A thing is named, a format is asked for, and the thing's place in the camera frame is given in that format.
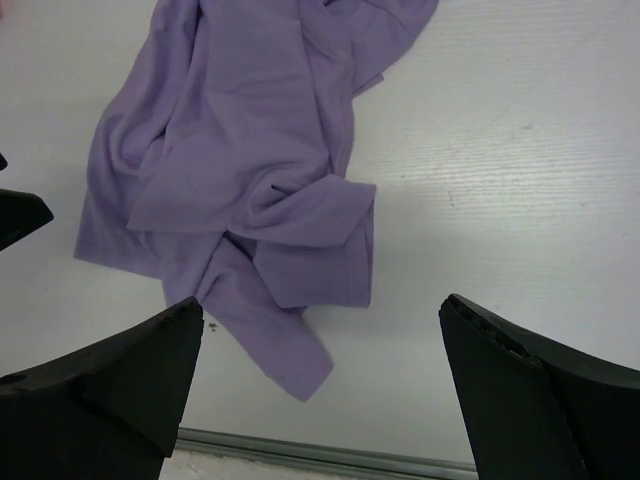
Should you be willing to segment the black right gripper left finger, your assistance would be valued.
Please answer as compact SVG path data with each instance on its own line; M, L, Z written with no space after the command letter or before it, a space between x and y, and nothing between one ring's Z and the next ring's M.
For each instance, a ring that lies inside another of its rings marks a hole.
M156 479L171 457L204 331L187 298L1 379L4 479Z

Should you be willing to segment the purple t-shirt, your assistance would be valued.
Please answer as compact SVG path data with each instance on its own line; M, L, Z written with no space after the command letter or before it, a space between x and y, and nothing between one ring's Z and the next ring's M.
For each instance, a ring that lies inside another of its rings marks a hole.
M353 101L433 1L160 1L92 140L74 254L195 297L309 400L333 363L304 321L371 302L371 184L346 177Z

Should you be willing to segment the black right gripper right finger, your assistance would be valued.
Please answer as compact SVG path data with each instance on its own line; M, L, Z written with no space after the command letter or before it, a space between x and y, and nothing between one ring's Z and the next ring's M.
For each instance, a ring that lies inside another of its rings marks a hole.
M638 371L457 294L439 318L479 478L638 479Z

